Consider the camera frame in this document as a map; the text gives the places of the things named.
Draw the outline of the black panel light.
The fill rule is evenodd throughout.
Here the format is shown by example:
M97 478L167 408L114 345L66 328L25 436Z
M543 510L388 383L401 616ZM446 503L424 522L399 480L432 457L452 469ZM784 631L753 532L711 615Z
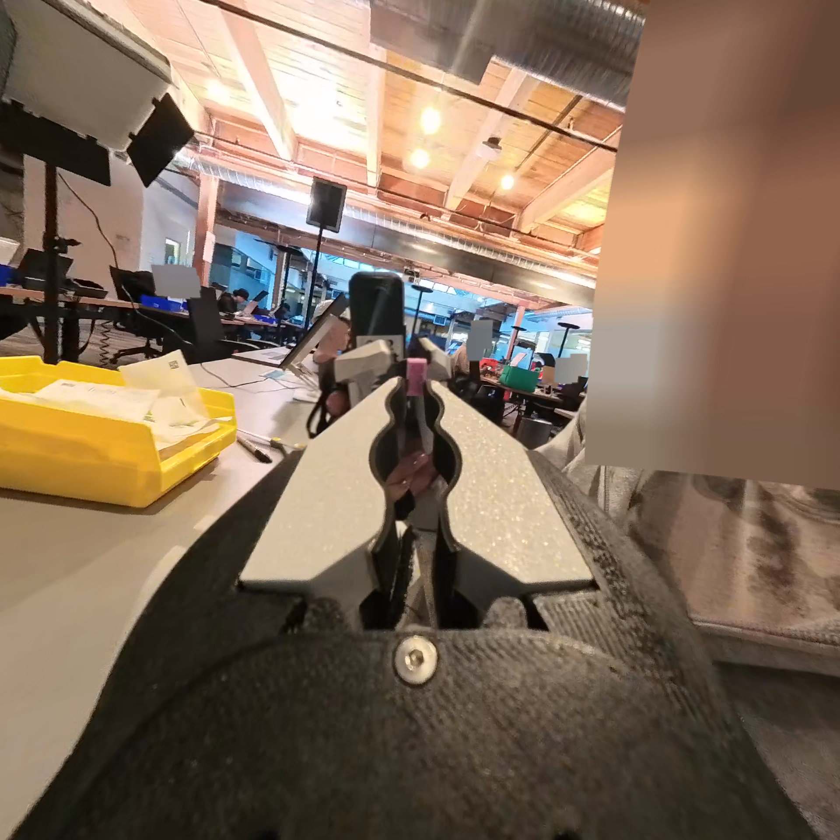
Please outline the black panel light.
M312 320L313 296L319 273L323 234L326 231L334 234L340 231L346 194L347 187L345 185L330 182L320 177L312 179L307 225L315 227L318 230L318 235L314 257L311 259L306 305L302 311L303 327L305 329L310 327Z

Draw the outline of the brown wooden table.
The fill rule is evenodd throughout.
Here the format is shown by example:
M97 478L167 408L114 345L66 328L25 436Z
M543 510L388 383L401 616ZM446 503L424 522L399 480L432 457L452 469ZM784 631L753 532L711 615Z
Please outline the brown wooden table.
M27 290L21 287L1 287L2 303L11 303L17 306L45 306L46 296L40 290ZM90 298L79 297L75 295L58 296L59 306L63 308L74 309L77 312L124 312L124 311L139 311L145 314L165 314L176 316L185 319L188 314L188 308L181 308L178 311L167 311L156 309L154 307L146 307L140 303L131 301L123 301L118 298ZM289 327L292 329L302 329L302 325L294 321L280 320L274 318L262 318L253 315L245 315L244 313L220 313L220 319L223 322L241 324L243 326L250 326L256 329L274 328L274 327Z

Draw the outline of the black office chair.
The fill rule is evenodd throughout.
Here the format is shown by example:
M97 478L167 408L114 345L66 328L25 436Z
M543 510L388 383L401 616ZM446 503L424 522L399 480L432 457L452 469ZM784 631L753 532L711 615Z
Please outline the black office chair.
M226 337L215 290L201 287L199 297L186 301L193 337L183 354L189 364L229 359L235 354L257 351L255 343Z

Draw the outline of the silver ventilation duct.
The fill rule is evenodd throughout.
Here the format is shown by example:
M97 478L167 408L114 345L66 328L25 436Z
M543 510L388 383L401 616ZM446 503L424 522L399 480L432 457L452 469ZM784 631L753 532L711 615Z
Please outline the silver ventilation duct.
M623 112L648 6L629 1L370 1L371 42L478 84L489 63Z

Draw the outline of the grey desk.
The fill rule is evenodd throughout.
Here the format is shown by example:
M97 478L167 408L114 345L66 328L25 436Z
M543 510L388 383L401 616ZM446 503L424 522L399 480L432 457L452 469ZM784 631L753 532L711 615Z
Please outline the grey desk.
M269 471L232 444L142 510L2 491L2 838L73 749L156 587Z

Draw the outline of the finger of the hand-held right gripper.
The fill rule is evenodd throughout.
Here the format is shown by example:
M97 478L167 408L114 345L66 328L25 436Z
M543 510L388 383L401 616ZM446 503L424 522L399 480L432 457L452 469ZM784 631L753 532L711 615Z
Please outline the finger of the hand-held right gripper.
M333 361L333 410L349 411L388 374L395 360L390 341L370 341Z
M452 362L447 353L428 336L418 340L419 355L426 362L425 380L449 382L452 379Z

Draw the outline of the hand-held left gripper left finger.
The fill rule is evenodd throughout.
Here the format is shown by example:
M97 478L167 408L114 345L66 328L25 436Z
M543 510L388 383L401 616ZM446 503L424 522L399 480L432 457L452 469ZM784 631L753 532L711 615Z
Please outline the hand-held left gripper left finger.
M385 481L401 458L406 394L391 378L303 451L243 570L254 592L329 600L352 627L396 627L416 535Z

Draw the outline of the yellow bin with plastic bags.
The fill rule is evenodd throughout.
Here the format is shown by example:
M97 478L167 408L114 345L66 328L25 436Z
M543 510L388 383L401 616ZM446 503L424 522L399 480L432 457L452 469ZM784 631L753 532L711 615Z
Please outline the yellow bin with plastic bags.
M37 391L65 378L123 385L119 368L109 371L64 361L48 364L36 356L3 357L1 389L17 392L33 386ZM222 422L215 432L165 451L157 450L151 431L140 423L7 402L1 395L2 488L147 508L236 441L234 398L197 387L211 417L234 415L234 421Z

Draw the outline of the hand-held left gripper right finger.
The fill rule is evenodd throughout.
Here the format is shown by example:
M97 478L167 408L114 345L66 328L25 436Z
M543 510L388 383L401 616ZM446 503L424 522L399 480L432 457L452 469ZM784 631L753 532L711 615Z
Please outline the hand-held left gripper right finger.
M500 599L595 588L530 450L438 382L428 427L443 482L430 572L440 627L477 627Z

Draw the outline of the black light stand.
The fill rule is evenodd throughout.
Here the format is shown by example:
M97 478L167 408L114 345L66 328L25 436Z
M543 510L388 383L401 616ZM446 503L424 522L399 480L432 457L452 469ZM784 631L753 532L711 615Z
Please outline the black light stand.
M2 102L2 141L21 154L45 164L45 219L42 236L46 259L45 362L60 359L60 280L58 257L75 240L60 237L58 228L58 171L111 185L109 151L90 135L81 136L46 118L28 112L15 101ZM194 130L169 92L152 99L152 111L142 126L129 132L127 155L142 184L149 186L193 138Z

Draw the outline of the person's grey hoodie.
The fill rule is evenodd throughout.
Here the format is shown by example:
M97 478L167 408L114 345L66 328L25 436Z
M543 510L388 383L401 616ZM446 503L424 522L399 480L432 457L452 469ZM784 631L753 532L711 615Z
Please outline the person's grey hoodie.
M537 452L654 563L717 662L839 676L838 491L596 465L585 403Z

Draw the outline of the pile of clear plastic bags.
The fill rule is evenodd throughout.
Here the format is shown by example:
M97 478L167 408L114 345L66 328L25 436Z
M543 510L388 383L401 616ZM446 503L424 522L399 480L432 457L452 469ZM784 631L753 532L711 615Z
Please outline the pile of clear plastic bags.
M70 410L147 427L159 451L210 434L234 415L211 417L179 350L119 368L123 385L58 379L35 390L2 387L2 400Z

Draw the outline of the person's right hand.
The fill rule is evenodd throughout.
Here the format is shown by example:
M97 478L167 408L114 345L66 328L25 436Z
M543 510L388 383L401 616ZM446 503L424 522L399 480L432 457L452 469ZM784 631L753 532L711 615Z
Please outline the person's right hand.
M405 454L386 478L386 494L394 503L408 493L417 497L434 483L436 477L437 471L431 455L418 449Z

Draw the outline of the white softbox light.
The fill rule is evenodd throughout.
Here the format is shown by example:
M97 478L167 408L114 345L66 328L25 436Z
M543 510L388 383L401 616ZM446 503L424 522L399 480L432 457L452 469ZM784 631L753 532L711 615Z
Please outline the white softbox light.
M161 52L88 2L2 2L2 100L126 151L172 86Z

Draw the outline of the silver laptop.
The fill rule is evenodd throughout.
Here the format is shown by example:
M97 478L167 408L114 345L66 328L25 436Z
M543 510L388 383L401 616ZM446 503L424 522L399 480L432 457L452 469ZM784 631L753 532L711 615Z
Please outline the silver laptop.
M315 311L315 319L310 329L301 337L280 363L280 370L299 372L303 362L315 351L331 330L345 324L343 318L349 306L349 300L343 293L335 299L324 301Z

